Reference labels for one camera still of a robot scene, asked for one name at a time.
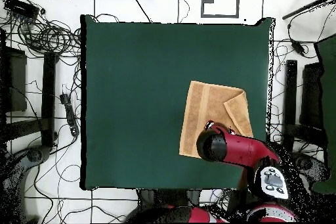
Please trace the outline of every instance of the floor tile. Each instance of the floor tile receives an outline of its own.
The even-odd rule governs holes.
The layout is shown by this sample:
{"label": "floor tile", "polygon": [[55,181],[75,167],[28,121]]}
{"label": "floor tile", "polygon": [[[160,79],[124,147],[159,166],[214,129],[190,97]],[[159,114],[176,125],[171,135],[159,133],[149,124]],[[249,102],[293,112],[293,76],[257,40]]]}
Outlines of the floor tile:
{"label": "floor tile", "polygon": [[93,204],[110,214],[107,215],[100,209],[94,208],[93,223],[119,223],[119,221],[123,221],[125,216],[137,207],[138,202],[95,200]]}

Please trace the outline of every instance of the black border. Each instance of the black border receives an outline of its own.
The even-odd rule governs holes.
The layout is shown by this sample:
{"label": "black border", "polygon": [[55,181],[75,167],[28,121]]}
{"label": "black border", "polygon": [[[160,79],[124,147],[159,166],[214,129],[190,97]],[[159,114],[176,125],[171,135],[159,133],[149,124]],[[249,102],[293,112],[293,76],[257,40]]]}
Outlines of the black border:
{"label": "black border", "polygon": [[204,0],[201,0],[201,18],[239,18],[239,3],[240,0],[236,0],[236,14],[234,15],[204,14]]}
{"label": "black border", "polygon": [[[79,180],[79,187],[83,190],[92,190],[88,189],[85,186],[86,181],[86,169],[87,169],[87,133],[86,133],[86,112],[87,112],[87,71],[86,71],[86,54],[87,54],[87,23],[85,19],[86,15],[82,14],[80,16],[81,22],[81,177]],[[249,27],[257,27],[262,24],[267,17],[262,17],[254,25],[245,25],[245,24],[202,24],[202,25],[225,25],[225,26],[237,26],[244,25]],[[272,86],[273,86],[273,65],[274,65],[274,28],[275,28],[275,19],[270,18],[271,25],[269,29],[269,38],[268,38],[268,53],[269,53],[269,63],[268,63],[268,101],[267,101],[267,110],[266,110],[266,142],[270,141],[270,119],[271,119],[271,107],[272,107]],[[197,23],[186,23],[191,25],[197,25]]]}
{"label": "black border", "polygon": [[87,23],[85,15],[80,16],[81,21],[81,177],[79,187],[87,190],[85,180],[87,175]]}

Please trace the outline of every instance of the green table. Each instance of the green table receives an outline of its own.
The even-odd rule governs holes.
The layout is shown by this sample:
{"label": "green table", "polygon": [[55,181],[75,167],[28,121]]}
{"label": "green table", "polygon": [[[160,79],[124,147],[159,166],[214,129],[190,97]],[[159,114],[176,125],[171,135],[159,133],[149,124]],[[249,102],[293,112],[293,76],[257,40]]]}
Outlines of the green table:
{"label": "green table", "polygon": [[324,159],[331,176],[328,181],[315,183],[312,189],[320,193],[336,193],[336,34],[315,43],[314,47],[324,68],[321,77],[323,125],[327,134]]}
{"label": "green table", "polygon": [[192,80],[244,89],[253,134],[265,140],[272,22],[96,23],[82,16],[81,187],[236,187],[238,166],[179,155],[186,96]]}

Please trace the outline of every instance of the cable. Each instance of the cable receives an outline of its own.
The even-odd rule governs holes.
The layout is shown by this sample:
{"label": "cable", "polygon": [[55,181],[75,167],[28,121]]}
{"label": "cable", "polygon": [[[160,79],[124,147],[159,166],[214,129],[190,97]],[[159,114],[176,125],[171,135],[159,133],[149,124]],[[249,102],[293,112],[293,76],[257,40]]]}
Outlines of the cable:
{"label": "cable", "polygon": [[336,5],[333,6],[333,8],[332,8],[331,11],[329,12],[327,18],[324,20],[324,24],[323,24],[321,33],[320,33],[320,35],[318,36],[318,41],[319,41],[320,38],[321,38],[321,35],[322,35],[322,33],[323,33],[324,27],[326,26],[326,22],[327,22],[327,20],[328,20],[328,18],[329,18],[329,16],[330,16],[330,14],[335,10],[335,8],[336,8]]}
{"label": "cable", "polygon": [[45,219],[47,218],[47,216],[48,216],[49,213],[51,212],[51,209],[52,209],[53,206],[54,206],[54,201],[53,201],[49,196],[47,196],[47,195],[45,195],[44,193],[42,193],[42,192],[37,188],[37,186],[36,186],[36,179],[37,179],[37,177],[39,176],[39,170],[40,170],[40,167],[39,167],[39,165],[38,165],[38,167],[37,167],[37,174],[36,174],[36,176],[35,176],[34,184],[33,184],[33,185],[34,185],[36,191],[37,191],[40,195],[43,195],[44,197],[48,198],[48,199],[51,201],[51,207],[50,207],[50,209],[48,210],[48,212],[45,214],[45,216],[44,216],[44,218],[43,218],[43,220],[42,220],[42,223],[41,223],[41,224],[44,224]]}
{"label": "cable", "polygon": [[190,11],[190,5],[188,4],[188,2],[186,0],[183,0],[187,5],[188,5],[188,12],[186,13],[186,16],[182,18],[182,20],[180,21],[180,23],[182,23],[183,19],[187,18],[189,15],[189,11]]}
{"label": "cable", "polygon": [[121,222],[119,218],[122,217],[122,216],[124,216],[124,215],[120,215],[119,217],[116,217],[115,215],[112,215],[110,213],[105,212],[102,208],[100,208],[98,206],[91,206],[91,207],[88,207],[88,208],[86,208],[84,210],[72,211],[72,212],[67,213],[66,216],[64,217],[64,219],[61,221],[60,224],[65,223],[65,220],[66,220],[67,216],[70,215],[70,214],[72,214],[72,213],[82,213],[82,212],[86,212],[88,210],[92,210],[93,208],[99,209],[101,212],[105,213],[106,215],[109,215],[110,217],[113,217],[114,220],[118,220],[119,222]]}
{"label": "cable", "polygon": [[112,17],[114,17],[114,19],[115,19],[116,22],[120,22],[118,17],[116,17],[116,16],[114,16],[114,15],[112,15],[112,14],[107,14],[107,13],[102,13],[102,14],[98,15],[98,16],[96,17],[96,19],[97,19],[98,22],[100,22],[100,21],[98,20],[98,17],[101,16],[101,15],[112,16]]}
{"label": "cable", "polygon": [[[315,10],[315,9],[317,9],[317,8],[323,7],[323,6],[325,6],[325,5],[333,4],[333,3],[335,3],[335,2],[336,2],[336,0],[332,0],[332,1],[330,1],[330,2],[326,2],[326,3],[321,3],[321,4],[316,5],[315,7],[311,8],[311,9],[308,9],[308,10],[306,10],[306,11],[300,12],[299,14],[295,15],[295,16],[290,20],[289,24],[287,25],[288,37],[289,37],[289,39],[291,40],[292,47],[295,49],[295,51],[296,51],[298,54],[300,54],[301,56],[303,56],[303,57],[305,57],[305,58],[316,58],[316,57],[317,57],[317,56],[305,56],[306,53],[305,53],[305,51],[304,51],[302,45],[300,44],[300,42],[295,41],[295,40],[291,37],[291,34],[290,34],[290,28],[291,28],[291,23],[292,23],[292,21],[293,21],[296,17],[298,17],[298,16],[300,16],[300,15],[302,15],[302,14],[304,14],[304,13],[312,12],[313,10]],[[333,12],[333,10],[335,9],[335,7],[333,7],[332,10],[330,11],[330,13],[328,14],[328,16],[327,16],[327,18],[326,18],[326,20],[325,20],[325,22],[324,22],[324,26],[325,26],[325,24],[326,24],[326,22],[327,22],[327,19],[329,18],[329,15]],[[324,26],[323,26],[323,28],[322,28],[322,31],[321,31],[321,34],[320,34],[318,40],[320,39],[320,37],[321,37],[321,35],[322,35],[322,32],[323,32],[323,30],[324,30]]]}
{"label": "cable", "polygon": [[141,7],[141,5],[140,5],[140,3],[138,2],[138,0],[135,0],[135,1],[138,3],[138,6],[141,8],[141,10],[142,10],[142,12],[144,13],[144,15],[146,15],[148,21],[149,21],[150,23],[152,23],[152,21],[150,20],[150,18],[148,17],[148,15],[144,12],[144,9]]}

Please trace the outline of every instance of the towel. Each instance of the towel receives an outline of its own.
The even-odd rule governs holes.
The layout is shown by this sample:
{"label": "towel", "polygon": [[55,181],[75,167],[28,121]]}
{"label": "towel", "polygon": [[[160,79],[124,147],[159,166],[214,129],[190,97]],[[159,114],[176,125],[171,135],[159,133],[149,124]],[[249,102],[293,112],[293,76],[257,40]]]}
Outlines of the towel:
{"label": "towel", "polygon": [[180,137],[180,155],[200,157],[196,141],[209,120],[224,124],[236,134],[253,137],[244,90],[191,81]]}

